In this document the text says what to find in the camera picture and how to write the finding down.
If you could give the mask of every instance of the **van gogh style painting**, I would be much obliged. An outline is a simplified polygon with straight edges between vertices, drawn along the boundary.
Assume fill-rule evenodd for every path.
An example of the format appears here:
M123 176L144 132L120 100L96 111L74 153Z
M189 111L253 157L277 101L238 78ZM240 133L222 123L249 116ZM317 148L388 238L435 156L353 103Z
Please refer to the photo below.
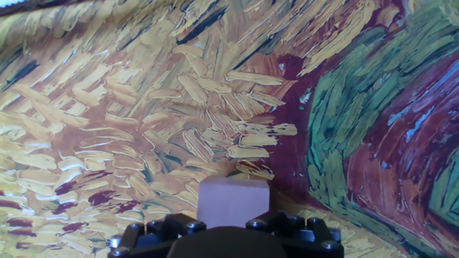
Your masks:
M267 180L327 218L348 257L458 257L458 8L105 0L4 14L1 256L106 257L130 223L195 216L199 182L220 175Z

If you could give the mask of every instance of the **green brush stroke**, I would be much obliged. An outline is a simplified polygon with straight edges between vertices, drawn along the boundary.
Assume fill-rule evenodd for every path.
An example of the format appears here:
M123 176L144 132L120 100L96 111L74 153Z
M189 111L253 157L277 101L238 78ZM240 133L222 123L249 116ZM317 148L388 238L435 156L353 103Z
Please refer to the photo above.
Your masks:
M433 185L429 209L446 222L459 226L459 150L451 155L448 163Z
M433 1L407 17L393 39L383 28L364 32L342 53L339 66L321 78L308 125L310 194L334 213L378 235L407 242L430 257L435 250L397 225L382 223L346 197L343 160L362 143L385 109L419 74L459 49L459 27Z

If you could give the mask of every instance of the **black plastic part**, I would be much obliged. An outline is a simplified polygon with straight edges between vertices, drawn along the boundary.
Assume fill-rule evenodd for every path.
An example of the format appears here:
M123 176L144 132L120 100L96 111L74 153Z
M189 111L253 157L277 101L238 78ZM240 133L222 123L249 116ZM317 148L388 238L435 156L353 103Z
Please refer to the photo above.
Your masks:
M322 243L333 240L330 230L325 222L320 218L309 218L308 229L313 231L316 242Z
M269 211L250 220L247 229L222 226L207 230L206 224L183 215L163 221L133 224L126 228L119 247L129 253L108 257L205 258L205 257L324 257L343 258L341 233L322 219L307 220Z

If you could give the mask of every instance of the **painted backdrop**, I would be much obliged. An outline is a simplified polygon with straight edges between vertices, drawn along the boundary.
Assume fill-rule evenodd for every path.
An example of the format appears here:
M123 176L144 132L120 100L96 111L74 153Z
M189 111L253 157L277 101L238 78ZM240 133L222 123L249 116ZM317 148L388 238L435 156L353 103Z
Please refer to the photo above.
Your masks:
M107 0L0 18L1 247L102 257L129 223L194 216L219 174L457 257L458 7Z

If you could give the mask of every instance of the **foam block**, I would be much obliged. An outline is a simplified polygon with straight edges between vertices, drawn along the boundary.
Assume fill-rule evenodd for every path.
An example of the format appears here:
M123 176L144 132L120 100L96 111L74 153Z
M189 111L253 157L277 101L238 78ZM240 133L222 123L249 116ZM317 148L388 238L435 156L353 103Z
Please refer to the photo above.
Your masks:
M270 189L261 180L210 176L199 184L198 220L207 228L245 227L270 208Z

